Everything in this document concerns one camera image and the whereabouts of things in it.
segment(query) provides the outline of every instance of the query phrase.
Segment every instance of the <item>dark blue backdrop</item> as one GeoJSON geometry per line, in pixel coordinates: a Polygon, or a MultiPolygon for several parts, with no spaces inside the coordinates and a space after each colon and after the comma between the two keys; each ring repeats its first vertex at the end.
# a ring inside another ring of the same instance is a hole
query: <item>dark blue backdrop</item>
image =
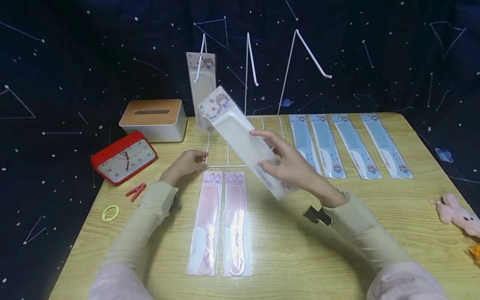
{"type": "Polygon", "coordinates": [[[479,16],[478,0],[0,1],[0,298],[48,297],[101,184],[89,157],[124,135],[129,101],[193,114],[202,31],[240,101],[250,32],[247,113],[276,114],[298,28],[333,79],[297,41],[281,113],[399,111],[480,212],[479,16]]]}

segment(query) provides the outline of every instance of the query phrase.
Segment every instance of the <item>table surface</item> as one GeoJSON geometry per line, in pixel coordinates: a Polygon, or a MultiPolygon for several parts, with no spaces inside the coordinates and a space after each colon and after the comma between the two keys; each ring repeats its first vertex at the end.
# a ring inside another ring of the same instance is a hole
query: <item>table surface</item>
{"type": "MultiPolygon", "coordinates": [[[[478,299],[480,268],[468,254],[474,241],[456,226],[442,224],[428,200],[450,192],[462,206],[468,204],[404,117],[379,115],[415,178],[390,178],[358,114],[349,114],[384,178],[360,179],[329,120],[348,177],[329,180],[338,188],[355,192],[412,257],[439,280],[448,298],[478,299]]],[[[263,123],[265,129],[280,132],[282,127],[285,139],[293,142],[287,115],[250,121],[255,128],[263,123]]],[[[104,181],[50,299],[86,299],[100,263],[137,207],[125,193],[142,182],[156,181],[182,151],[206,147],[207,137],[196,132],[194,118],[189,118],[184,141],[154,144],[160,158],[147,169],[118,187],[104,181]],[[121,213],[105,223],[102,212],[112,204],[118,205],[121,213]]],[[[221,137],[212,136],[209,152],[210,164],[226,164],[227,145],[221,137]]],[[[233,151],[230,164],[243,164],[233,151]]],[[[179,183],[177,210],[147,244],[150,254],[143,282],[154,299],[365,299],[374,278],[368,264],[332,228],[310,223],[302,216],[309,205],[319,208],[318,200],[298,191],[277,201],[247,168],[236,169],[247,173],[252,277],[223,278],[222,231],[217,274],[187,275],[201,185],[197,175],[179,183]]]]}

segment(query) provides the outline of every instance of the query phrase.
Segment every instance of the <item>wooden lid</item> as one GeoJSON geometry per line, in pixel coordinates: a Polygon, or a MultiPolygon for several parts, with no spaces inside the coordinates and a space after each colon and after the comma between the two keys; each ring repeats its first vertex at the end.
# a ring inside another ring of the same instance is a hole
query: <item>wooden lid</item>
{"type": "Polygon", "coordinates": [[[181,109],[180,99],[135,100],[128,104],[120,126],[171,125],[177,122],[181,109]]]}

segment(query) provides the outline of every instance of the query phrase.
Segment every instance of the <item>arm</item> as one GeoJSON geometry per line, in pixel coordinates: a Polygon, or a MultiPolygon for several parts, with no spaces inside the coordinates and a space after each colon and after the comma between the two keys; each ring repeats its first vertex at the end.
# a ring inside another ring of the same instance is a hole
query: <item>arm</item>
{"type": "Polygon", "coordinates": [[[262,130],[250,133],[264,137],[281,157],[277,166],[268,161],[259,162],[263,170],[319,199],[323,210],[332,218],[336,232],[352,242],[378,272],[367,299],[446,299],[435,278],[412,260],[359,198],[333,187],[312,170],[294,147],[275,133],[262,130]]]}
{"type": "Polygon", "coordinates": [[[152,299],[135,271],[145,245],[168,216],[178,189],[174,186],[184,175],[208,168],[203,163],[206,152],[188,150],[163,172],[158,182],[151,184],[142,197],[119,237],[100,265],[90,289],[89,300],[152,299]]]}

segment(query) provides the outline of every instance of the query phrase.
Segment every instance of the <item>clock face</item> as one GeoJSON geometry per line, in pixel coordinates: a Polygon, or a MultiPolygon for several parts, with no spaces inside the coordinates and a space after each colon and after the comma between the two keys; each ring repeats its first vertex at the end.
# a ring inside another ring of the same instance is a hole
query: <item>clock face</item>
{"type": "Polygon", "coordinates": [[[119,182],[153,159],[153,149],[146,140],[139,140],[101,163],[98,170],[111,181],[119,182]]]}

